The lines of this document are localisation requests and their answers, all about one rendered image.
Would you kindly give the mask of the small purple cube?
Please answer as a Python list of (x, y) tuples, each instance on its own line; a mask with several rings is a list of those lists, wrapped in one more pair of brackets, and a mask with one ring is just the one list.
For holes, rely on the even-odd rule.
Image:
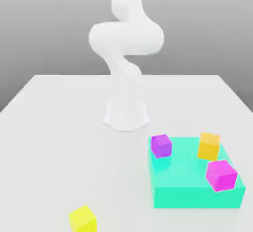
[(151, 150), (156, 158), (171, 156), (172, 142), (166, 134), (152, 136)]

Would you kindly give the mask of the small orange cube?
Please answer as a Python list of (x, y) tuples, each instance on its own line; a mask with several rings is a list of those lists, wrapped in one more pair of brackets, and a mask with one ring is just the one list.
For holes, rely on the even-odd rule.
[(210, 133), (201, 133), (197, 157), (215, 161), (220, 149), (220, 136)]

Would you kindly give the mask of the small magenta cube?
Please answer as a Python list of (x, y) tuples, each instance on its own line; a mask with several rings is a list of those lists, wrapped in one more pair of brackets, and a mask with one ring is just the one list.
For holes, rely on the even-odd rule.
[(235, 188), (238, 172), (228, 160), (216, 160), (208, 162), (205, 177), (214, 192), (221, 192)]

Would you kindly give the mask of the small yellow cube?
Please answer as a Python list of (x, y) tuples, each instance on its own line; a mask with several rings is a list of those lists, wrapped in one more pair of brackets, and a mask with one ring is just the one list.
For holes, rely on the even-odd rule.
[(85, 205), (69, 214), (72, 232), (97, 232), (97, 219)]

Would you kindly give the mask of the large turquoise box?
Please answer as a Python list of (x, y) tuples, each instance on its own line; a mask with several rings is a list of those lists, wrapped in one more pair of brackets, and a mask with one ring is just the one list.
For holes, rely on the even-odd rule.
[(156, 158), (148, 141), (148, 164), (154, 208), (240, 208), (245, 184), (215, 192), (206, 179), (208, 161), (197, 157), (199, 137), (171, 137), (171, 156)]

